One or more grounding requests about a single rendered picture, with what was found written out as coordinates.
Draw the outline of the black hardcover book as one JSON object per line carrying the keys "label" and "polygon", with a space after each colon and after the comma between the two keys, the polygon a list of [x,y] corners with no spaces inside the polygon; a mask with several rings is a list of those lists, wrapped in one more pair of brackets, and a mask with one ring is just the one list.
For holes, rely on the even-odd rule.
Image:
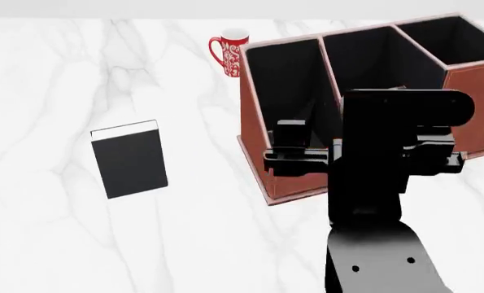
{"label": "black hardcover book", "polygon": [[156,120],[96,129],[90,136],[109,199],[168,186]]}

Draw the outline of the red white patterned mug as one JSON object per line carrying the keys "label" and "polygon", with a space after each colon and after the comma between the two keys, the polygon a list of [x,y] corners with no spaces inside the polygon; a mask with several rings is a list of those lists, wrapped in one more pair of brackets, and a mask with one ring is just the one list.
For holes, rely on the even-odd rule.
{"label": "red white patterned mug", "polygon": [[[212,49],[212,43],[220,44],[222,56],[218,55]],[[223,68],[227,77],[239,77],[240,75],[240,56],[241,49],[249,42],[249,33],[244,28],[227,28],[219,37],[212,37],[208,42],[208,49],[211,56]]]}

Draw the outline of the brown leather three-compartment caddy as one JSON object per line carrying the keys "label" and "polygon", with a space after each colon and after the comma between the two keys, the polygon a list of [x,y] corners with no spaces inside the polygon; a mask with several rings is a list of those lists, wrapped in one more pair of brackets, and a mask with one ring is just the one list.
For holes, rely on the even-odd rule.
{"label": "brown leather three-compartment caddy", "polygon": [[312,145],[336,136],[339,102],[354,88],[459,90],[473,118],[453,129],[456,151],[484,155],[484,27],[458,14],[251,43],[241,48],[238,141],[268,204],[320,195],[325,175],[278,177],[264,169],[280,119],[309,119]]}

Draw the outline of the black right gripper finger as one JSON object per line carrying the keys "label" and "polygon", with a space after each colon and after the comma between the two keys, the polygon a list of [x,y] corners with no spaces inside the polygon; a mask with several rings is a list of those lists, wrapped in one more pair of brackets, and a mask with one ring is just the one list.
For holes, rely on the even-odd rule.
{"label": "black right gripper finger", "polygon": [[315,148],[320,145],[314,133],[314,105],[311,100],[292,116],[277,121],[274,127],[275,147]]}
{"label": "black right gripper finger", "polygon": [[408,140],[403,144],[404,150],[431,147],[453,151],[455,139],[450,126],[416,126],[409,129]]}

